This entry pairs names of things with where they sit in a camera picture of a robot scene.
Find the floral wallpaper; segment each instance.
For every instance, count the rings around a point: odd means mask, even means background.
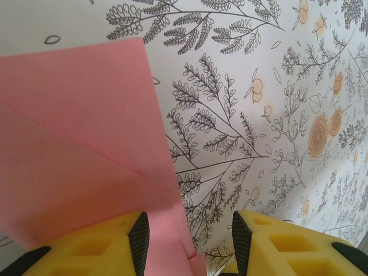
[[[209,275],[235,259],[234,210],[356,246],[368,230],[366,1],[0,6],[2,28],[12,29],[1,34],[1,55],[143,38],[193,243]],[[0,255],[14,252],[10,242],[0,240]]]

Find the yellow foam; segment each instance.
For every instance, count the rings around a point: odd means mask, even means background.
[[[342,239],[250,211],[239,211],[252,231],[247,276],[365,276],[335,250]],[[239,273],[236,262],[222,273]]]
[[[129,213],[49,240],[51,250],[24,276],[136,275],[128,233],[140,216]]]

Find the black rubber edge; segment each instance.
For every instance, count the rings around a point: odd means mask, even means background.
[[[137,276],[143,276],[147,260],[148,244],[150,240],[150,225],[146,212],[142,212],[132,230],[128,234]]]
[[[332,243],[332,246],[354,266],[368,275],[368,256],[364,252],[355,247],[347,246],[346,244],[338,242]]]
[[[29,251],[20,256],[10,266],[0,272],[0,276],[21,276],[37,263],[43,256],[51,250],[50,246],[44,246]]]
[[[252,231],[238,211],[232,216],[232,240],[239,276],[246,276],[251,252]]]

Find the folded pink paper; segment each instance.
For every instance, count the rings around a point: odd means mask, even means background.
[[[3,57],[0,90],[6,233],[32,246],[146,210],[146,275],[192,275],[199,270],[191,264],[204,266],[188,262],[199,259],[142,40]]]

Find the rose illustration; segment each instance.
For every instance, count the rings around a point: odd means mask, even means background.
[[[309,150],[312,158],[317,158],[323,152],[327,141],[327,133],[327,119],[324,116],[320,116],[313,123],[309,135]]]
[[[332,136],[335,136],[339,133],[342,119],[343,113],[341,109],[336,110],[331,118],[331,121],[329,122],[329,132]]]

